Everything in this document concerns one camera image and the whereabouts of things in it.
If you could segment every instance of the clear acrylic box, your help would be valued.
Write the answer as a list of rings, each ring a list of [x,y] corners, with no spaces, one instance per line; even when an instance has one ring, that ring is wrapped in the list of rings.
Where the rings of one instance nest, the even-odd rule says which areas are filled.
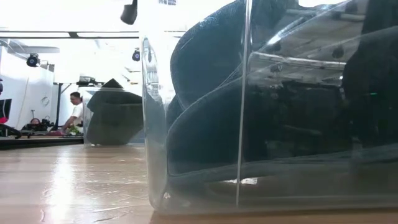
[[[82,90],[86,146],[125,146],[143,129],[142,98],[122,88]]]
[[[139,3],[152,206],[396,207],[396,1],[213,2]]]

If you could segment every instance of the white wall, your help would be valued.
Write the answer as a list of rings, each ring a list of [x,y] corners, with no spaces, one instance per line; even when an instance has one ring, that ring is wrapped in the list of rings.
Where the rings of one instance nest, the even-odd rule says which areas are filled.
[[[12,99],[9,126],[21,129],[34,116],[42,119],[51,116],[53,101],[53,73],[43,68],[30,68],[25,60],[7,53],[2,48],[0,77],[3,93],[0,100]],[[44,105],[42,99],[48,99]]]

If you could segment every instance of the person sitting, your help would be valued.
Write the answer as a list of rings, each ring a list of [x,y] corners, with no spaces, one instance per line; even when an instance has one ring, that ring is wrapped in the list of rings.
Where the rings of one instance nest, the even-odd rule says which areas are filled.
[[[72,115],[67,122],[62,126],[62,131],[65,132],[68,128],[73,127],[79,133],[83,133],[83,98],[79,92],[70,94],[70,102],[75,105]]]
[[[39,120],[38,118],[33,118],[33,119],[30,121],[30,124],[40,124],[40,120]]]

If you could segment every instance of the wooden table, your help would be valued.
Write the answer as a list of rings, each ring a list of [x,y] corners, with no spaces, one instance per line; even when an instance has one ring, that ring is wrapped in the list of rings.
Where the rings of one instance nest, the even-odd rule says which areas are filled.
[[[30,223],[398,223],[396,211],[162,216],[148,202],[143,147],[0,151],[0,219]]]

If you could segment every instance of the metal rail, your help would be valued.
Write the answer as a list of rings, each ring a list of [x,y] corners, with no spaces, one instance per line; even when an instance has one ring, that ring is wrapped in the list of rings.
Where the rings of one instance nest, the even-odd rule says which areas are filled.
[[[333,62],[333,61],[312,60],[305,58],[283,57],[279,55],[265,54],[260,52],[254,52],[253,57],[258,58],[260,61],[265,61],[265,62],[281,63],[297,67],[318,68],[322,70],[337,70],[341,72],[344,70],[344,67],[346,65],[346,62]]]
[[[288,9],[287,13],[293,14],[293,15],[311,15],[311,14],[316,14],[317,11],[312,11],[312,10],[304,10],[304,9]],[[363,22],[365,20],[365,15],[361,14],[348,14],[344,12],[339,12],[339,11],[330,11],[322,14],[322,16],[329,16],[333,17],[335,15],[338,15],[338,20],[341,21],[352,21],[352,22]]]

